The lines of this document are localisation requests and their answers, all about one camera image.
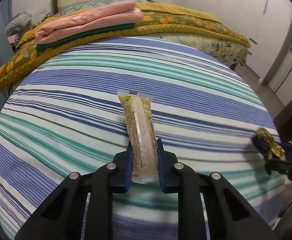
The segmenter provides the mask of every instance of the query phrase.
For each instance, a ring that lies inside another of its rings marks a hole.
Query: striped bedsheet
[[[278,140],[251,88],[203,52],[150,37],[118,37],[64,51],[33,71],[0,113],[0,222],[13,239],[72,171],[91,173],[126,149],[117,91],[155,96],[157,138],[195,171],[218,171],[271,225],[284,179],[266,175],[251,144],[258,127]],[[114,239],[177,239],[177,195],[132,184],[114,195]]]

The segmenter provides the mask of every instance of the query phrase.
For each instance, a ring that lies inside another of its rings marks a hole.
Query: snack package
[[[132,181],[142,184],[158,181],[158,151],[150,110],[150,102],[154,97],[124,90],[119,90],[117,95],[124,109],[133,147]]]

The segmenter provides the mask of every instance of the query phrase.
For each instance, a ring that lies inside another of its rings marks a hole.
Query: folded pink blanket
[[[47,23],[37,30],[35,40],[48,44],[77,33],[142,20],[135,1],[122,1]]]

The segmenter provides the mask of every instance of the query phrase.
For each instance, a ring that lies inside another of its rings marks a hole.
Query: door handle
[[[267,8],[267,5],[268,5],[268,0],[266,0],[266,3],[265,3],[265,8],[264,8],[263,15],[265,15],[265,13],[266,13],[266,8]]]
[[[249,38],[249,40],[250,40],[251,42],[253,42],[255,45],[258,44],[258,43],[257,43],[255,40],[253,40],[252,38]]]

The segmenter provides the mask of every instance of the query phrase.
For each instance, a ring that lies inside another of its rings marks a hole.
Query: green cloth
[[[131,28],[134,28],[134,27],[135,27],[134,23],[126,23],[126,24],[120,24],[120,25],[115,25],[115,26],[109,26],[109,27],[99,28],[99,29],[95,29],[95,30],[90,30],[90,31],[82,32],[82,33],[77,33],[77,34],[71,35],[69,37],[63,38],[63,39],[61,39],[59,41],[52,42],[52,43],[37,44],[36,50],[42,50],[42,49],[50,48],[50,47],[62,44],[64,42],[73,41],[75,39],[82,38],[82,37],[89,36],[89,35],[94,35],[94,34],[99,34],[99,33],[107,33],[107,32],[119,31],[119,30],[126,30],[126,29],[131,29]]]

